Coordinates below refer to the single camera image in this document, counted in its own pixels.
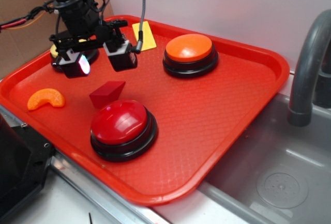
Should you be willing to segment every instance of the orange button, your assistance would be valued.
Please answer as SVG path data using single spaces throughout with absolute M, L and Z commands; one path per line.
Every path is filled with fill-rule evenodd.
M 212 41 L 201 34 L 186 34 L 172 39 L 165 50 L 170 59 L 189 63 L 207 57 L 213 49 Z

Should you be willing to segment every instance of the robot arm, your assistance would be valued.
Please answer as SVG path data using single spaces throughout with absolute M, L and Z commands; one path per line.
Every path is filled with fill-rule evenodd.
M 61 57 L 58 65 L 69 78 L 88 75 L 89 70 L 86 73 L 80 68 L 79 61 L 84 59 L 82 52 L 97 48 L 105 49 L 115 71 L 137 67 L 136 54 L 141 51 L 142 32 L 137 47 L 133 47 L 120 30 L 128 25 L 127 21 L 106 22 L 103 19 L 103 1 L 104 4 L 97 8 L 94 0 L 53 0 L 54 11 L 58 12 L 67 30 L 56 32 L 50 40 Z

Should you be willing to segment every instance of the cardboard box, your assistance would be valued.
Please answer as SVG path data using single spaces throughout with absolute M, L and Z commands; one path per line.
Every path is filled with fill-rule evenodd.
M 0 23 L 23 17 L 46 1 L 48 0 L 0 0 Z M 112 11 L 108 7 L 105 16 L 110 15 Z M 49 37 L 55 33 L 56 19 L 57 15 L 54 13 L 46 13 L 28 27 L 1 30 L 0 79 L 51 47 L 53 43 L 49 41 Z M 64 29 L 64 24 L 61 24 L 59 30 Z

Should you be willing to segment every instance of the red block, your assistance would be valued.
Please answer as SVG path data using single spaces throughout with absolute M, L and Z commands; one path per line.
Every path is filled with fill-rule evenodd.
M 89 95 L 93 106 L 101 109 L 105 105 L 118 100 L 124 85 L 125 81 L 109 81 L 105 83 Z

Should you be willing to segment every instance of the faucet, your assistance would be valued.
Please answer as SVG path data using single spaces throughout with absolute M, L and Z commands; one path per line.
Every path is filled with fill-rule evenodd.
M 288 122 L 304 127 L 310 123 L 312 103 L 331 108 L 331 9 L 312 24 L 295 69 Z

